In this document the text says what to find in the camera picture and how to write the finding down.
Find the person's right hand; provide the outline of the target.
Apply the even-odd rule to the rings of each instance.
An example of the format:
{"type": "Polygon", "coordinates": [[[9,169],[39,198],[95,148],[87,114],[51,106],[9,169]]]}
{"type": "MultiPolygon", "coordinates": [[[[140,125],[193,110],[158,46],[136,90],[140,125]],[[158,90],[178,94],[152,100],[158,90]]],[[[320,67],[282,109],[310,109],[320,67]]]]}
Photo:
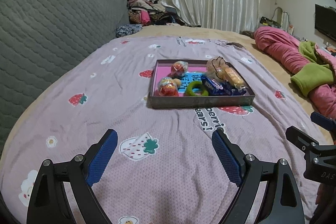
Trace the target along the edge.
{"type": "Polygon", "coordinates": [[[320,184],[315,204],[317,205],[310,223],[336,224],[336,187],[320,184]]]}

